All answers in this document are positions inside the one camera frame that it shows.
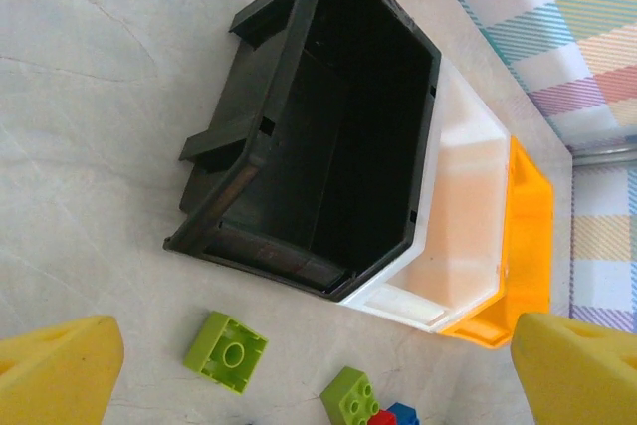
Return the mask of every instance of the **green lego duplo brick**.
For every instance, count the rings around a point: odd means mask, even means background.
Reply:
[[[367,375],[351,367],[343,368],[320,400],[331,425],[366,425],[380,408]]]
[[[241,394],[267,344],[266,338],[237,320],[213,312],[199,330],[183,364]]]

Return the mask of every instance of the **marble-pattern floor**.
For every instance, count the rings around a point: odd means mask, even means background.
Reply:
[[[488,352],[188,257],[161,243],[252,0],[0,0],[0,336],[115,315],[125,363],[105,424],[326,423],[349,364],[423,424],[525,424],[509,351]],[[555,188],[553,308],[568,307],[571,158],[456,0],[398,0]],[[270,339],[239,397],[180,364],[206,313]]]

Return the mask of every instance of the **black plastic bin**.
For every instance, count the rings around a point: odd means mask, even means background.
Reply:
[[[164,247],[339,301],[413,240],[440,52],[394,0],[256,0]]]

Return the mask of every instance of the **white floor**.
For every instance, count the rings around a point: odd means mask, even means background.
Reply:
[[[531,423],[509,351],[488,352],[164,252],[183,141],[208,124],[252,0],[0,0],[0,336],[115,315],[106,424],[326,423],[346,364],[423,424]],[[567,310],[570,155],[456,0],[398,0],[525,145],[556,193],[553,307]],[[234,396],[180,365],[207,312],[270,339]]]

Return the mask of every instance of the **white plastic bin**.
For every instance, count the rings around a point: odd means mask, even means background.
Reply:
[[[439,152],[426,161],[437,164],[436,174],[423,178],[414,244],[341,302],[430,332],[499,292],[511,142],[445,58],[434,114],[442,121]]]

